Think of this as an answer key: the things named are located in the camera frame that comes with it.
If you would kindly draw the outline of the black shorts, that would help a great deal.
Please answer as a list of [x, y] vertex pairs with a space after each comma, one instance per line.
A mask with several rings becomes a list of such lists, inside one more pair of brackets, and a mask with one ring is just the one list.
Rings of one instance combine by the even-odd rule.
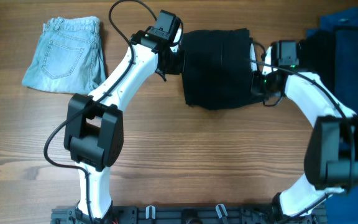
[[253, 71], [248, 29], [195, 30], [184, 34], [182, 73], [185, 102], [207, 110], [260, 103], [251, 93]]

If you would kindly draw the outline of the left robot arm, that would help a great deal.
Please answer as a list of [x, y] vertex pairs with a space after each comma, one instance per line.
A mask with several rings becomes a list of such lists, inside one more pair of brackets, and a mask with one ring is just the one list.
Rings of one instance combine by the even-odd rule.
[[53, 210], [52, 223], [117, 223], [109, 173], [124, 144], [124, 111], [149, 76], [182, 73], [182, 37], [180, 18], [160, 11], [154, 26], [131, 36], [126, 55], [104, 83], [70, 99], [63, 145], [80, 172], [81, 199], [65, 212]]

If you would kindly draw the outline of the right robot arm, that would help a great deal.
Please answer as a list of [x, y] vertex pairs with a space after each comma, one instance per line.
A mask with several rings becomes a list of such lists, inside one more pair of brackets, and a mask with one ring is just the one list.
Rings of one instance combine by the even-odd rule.
[[292, 100], [313, 127], [303, 175], [273, 198], [270, 217], [277, 223], [302, 220], [329, 197], [358, 185], [358, 114], [317, 73], [301, 67], [299, 53], [294, 40], [272, 43], [260, 61], [262, 71], [252, 77], [252, 94]]

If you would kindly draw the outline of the folded light blue jeans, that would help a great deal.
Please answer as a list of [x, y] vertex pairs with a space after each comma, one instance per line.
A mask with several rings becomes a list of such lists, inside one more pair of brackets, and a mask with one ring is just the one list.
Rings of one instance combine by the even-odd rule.
[[99, 30], [95, 16], [50, 19], [22, 84], [53, 93], [87, 95], [95, 90], [107, 78]]

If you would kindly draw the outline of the blue garment pile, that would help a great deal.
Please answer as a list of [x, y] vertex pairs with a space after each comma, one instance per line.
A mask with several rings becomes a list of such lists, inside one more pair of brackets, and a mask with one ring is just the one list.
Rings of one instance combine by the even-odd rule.
[[[332, 32], [336, 39], [336, 98], [358, 114], [358, 7], [322, 16], [317, 29]], [[326, 202], [329, 223], [358, 223], [358, 186], [347, 196], [333, 196]]]

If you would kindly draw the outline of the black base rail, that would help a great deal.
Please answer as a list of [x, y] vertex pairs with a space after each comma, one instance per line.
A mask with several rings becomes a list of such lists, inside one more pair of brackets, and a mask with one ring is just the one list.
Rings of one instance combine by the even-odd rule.
[[186, 223], [319, 223], [328, 224], [324, 205], [309, 215], [276, 221], [270, 205], [243, 205], [214, 207], [148, 207], [112, 206], [104, 218], [93, 218], [94, 223], [120, 224], [186, 224]]

